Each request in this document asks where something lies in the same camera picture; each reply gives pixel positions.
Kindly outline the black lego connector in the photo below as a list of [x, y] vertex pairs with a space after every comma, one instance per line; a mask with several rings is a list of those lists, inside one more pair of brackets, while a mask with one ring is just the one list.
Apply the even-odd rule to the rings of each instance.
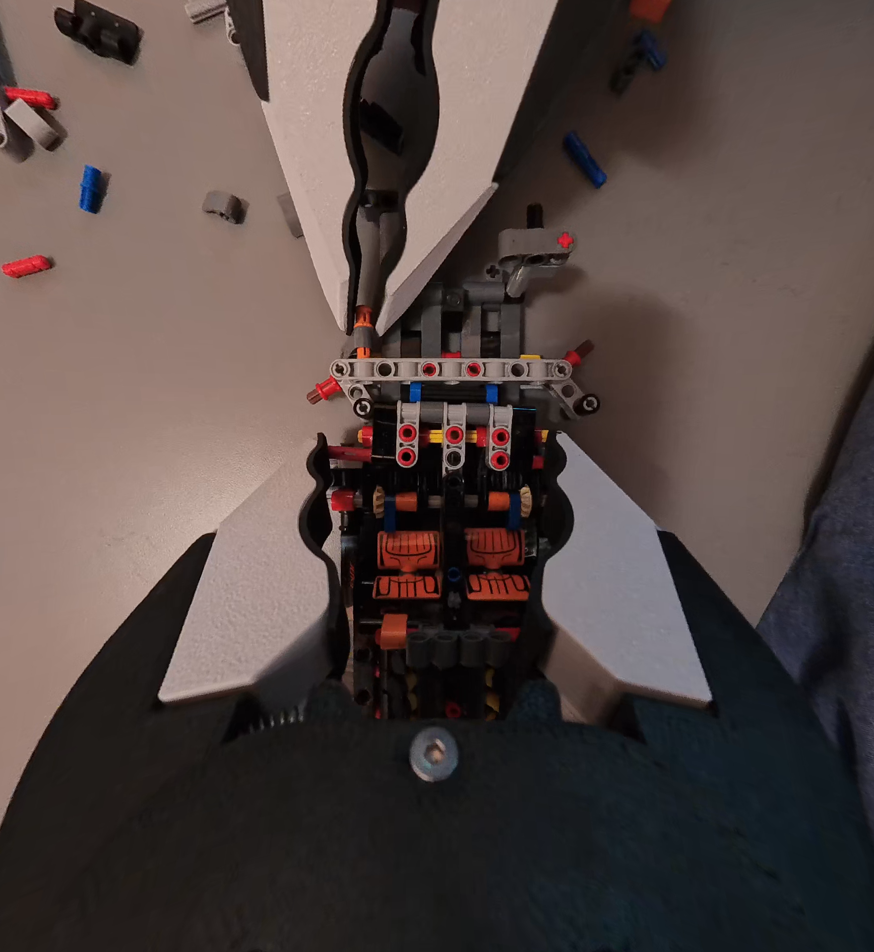
[[133, 21], [88, 1], [74, 1], [67, 9], [57, 6], [54, 24], [62, 35], [93, 54], [133, 65], [138, 57], [142, 30]]

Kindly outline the partly built lego car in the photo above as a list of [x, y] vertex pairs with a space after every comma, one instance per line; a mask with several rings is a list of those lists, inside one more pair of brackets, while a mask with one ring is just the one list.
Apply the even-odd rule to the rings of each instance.
[[526, 350], [526, 292], [575, 248], [527, 206], [482, 274], [426, 286], [370, 359], [346, 345], [309, 395], [346, 398], [360, 423], [328, 448], [328, 502], [352, 693], [371, 720], [502, 720], [542, 677], [543, 571], [571, 528], [557, 435], [600, 399], [574, 378], [590, 341]]

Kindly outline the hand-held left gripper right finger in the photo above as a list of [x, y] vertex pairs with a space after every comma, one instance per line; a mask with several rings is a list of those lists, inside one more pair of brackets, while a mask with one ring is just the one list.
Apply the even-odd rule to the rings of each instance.
[[692, 708], [712, 700], [657, 526], [566, 434], [558, 485], [573, 517], [542, 579], [554, 627], [543, 672], [582, 722], [626, 694]]

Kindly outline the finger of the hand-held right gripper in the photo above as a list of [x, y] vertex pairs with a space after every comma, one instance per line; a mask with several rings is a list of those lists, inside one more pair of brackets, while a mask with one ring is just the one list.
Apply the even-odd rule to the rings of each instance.
[[229, 12], [334, 317], [354, 327], [368, 178], [357, 101], [390, 3], [231, 1]]
[[439, 2], [431, 46], [435, 145], [405, 203], [406, 244], [386, 280], [379, 332], [411, 306], [495, 192], [495, 171], [556, 6]]

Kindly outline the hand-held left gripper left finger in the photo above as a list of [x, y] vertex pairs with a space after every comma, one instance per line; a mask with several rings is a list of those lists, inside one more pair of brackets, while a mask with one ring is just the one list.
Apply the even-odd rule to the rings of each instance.
[[167, 705], [251, 692], [297, 708], [342, 676], [350, 636], [318, 434], [220, 525], [158, 692]]

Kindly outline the person's blue sweater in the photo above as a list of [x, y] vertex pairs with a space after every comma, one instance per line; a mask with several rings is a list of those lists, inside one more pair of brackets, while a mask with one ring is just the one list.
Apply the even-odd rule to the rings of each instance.
[[874, 371], [758, 631], [839, 750], [874, 838]]

